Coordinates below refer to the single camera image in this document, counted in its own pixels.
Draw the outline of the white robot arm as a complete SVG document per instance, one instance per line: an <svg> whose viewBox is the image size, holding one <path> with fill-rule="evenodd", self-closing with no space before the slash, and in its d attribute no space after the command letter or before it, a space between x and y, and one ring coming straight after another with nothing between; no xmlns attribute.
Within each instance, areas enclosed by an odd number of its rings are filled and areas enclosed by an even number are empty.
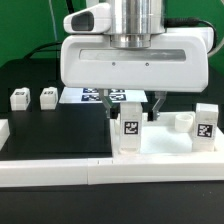
<svg viewBox="0 0 224 224"><path fill-rule="evenodd" d="M169 92L201 92L208 85L211 26L195 18L164 17L164 0L106 0L64 18L69 36L60 56L68 87L99 90L107 116L118 109L108 91L153 91L155 120Z"/></svg>

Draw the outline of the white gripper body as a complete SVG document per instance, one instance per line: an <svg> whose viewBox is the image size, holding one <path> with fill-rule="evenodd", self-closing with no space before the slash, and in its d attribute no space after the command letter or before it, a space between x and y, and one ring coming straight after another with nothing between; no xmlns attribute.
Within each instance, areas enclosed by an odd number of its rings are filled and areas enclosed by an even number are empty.
<svg viewBox="0 0 224 224"><path fill-rule="evenodd" d="M60 56L68 87L201 92L211 27L166 21L161 3L98 3L66 16Z"/></svg>

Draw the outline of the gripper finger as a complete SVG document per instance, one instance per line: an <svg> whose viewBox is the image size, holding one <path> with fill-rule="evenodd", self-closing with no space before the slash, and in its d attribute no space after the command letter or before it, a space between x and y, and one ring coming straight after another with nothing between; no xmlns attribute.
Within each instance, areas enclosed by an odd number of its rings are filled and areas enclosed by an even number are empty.
<svg viewBox="0 0 224 224"><path fill-rule="evenodd" d="M159 117L159 110L164 104L166 100L167 92L166 91L156 91L155 92L155 99L156 103L154 104L153 108L148 112L148 120L149 121L156 121Z"/></svg>
<svg viewBox="0 0 224 224"><path fill-rule="evenodd" d="M109 119L116 119L117 118L117 108L113 104L112 100L109 97L109 91L107 89L100 89L99 97L106 109L107 117Z"/></svg>

